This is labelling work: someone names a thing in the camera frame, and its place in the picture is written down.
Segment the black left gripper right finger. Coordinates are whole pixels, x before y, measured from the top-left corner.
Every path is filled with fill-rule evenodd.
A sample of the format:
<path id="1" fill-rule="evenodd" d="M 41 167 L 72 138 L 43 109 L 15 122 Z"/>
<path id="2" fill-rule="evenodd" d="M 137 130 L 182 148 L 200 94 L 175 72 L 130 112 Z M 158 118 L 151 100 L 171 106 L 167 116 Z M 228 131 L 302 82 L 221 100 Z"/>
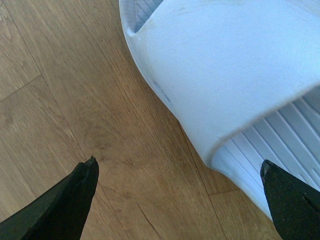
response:
<path id="1" fill-rule="evenodd" d="M 320 238 L 320 192 L 270 160 L 260 169 L 264 194 L 283 240 Z"/>

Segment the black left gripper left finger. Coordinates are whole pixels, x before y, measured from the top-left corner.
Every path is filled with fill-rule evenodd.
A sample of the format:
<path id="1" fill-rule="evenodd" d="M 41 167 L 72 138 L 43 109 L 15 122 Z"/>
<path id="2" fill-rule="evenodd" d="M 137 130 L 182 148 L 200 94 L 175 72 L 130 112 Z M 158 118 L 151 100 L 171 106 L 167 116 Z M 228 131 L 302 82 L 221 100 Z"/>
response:
<path id="1" fill-rule="evenodd" d="M 2 240 L 79 240 L 99 178 L 95 157 L 0 224 Z"/>

